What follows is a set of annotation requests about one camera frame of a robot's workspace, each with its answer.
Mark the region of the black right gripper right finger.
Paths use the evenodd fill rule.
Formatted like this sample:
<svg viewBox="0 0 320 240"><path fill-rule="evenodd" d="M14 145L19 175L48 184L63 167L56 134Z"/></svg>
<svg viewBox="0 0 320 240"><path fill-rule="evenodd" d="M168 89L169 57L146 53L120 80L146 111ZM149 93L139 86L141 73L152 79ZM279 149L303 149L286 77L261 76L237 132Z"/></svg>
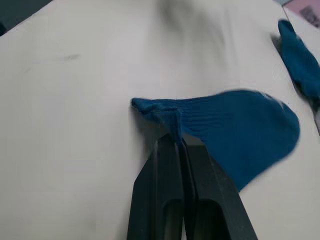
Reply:
<svg viewBox="0 0 320 240"><path fill-rule="evenodd" d="M188 240L256 240L258 237L233 180L204 144L181 147Z"/></svg>

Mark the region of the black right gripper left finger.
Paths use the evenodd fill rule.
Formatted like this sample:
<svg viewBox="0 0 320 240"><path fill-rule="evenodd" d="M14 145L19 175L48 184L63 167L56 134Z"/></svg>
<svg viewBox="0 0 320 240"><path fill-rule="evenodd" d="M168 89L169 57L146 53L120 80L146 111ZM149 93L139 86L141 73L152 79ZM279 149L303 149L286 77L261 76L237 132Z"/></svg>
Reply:
<svg viewBox="0 0 320 240"><path fill-rule="evenodd" d="M134 181L127 239L180 240L184 190L180 157L170 135L159 138Z"/></svg>

